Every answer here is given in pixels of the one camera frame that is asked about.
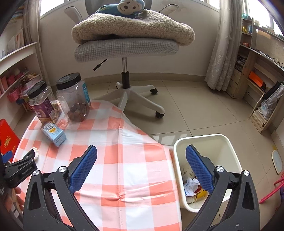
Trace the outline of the person's left hand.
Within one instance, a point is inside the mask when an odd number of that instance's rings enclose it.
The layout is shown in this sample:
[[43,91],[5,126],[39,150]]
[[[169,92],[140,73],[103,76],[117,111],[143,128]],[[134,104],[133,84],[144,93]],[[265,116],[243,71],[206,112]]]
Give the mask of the person's left hand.
[[20,198],[19,194],[22,190],[19,187],[12,189],[13,197],[6,195],[5,197],[5,208],[10,211],[12,209],[13,203],[17,201],[17,207],[23,212],[24,211],[24,200]]

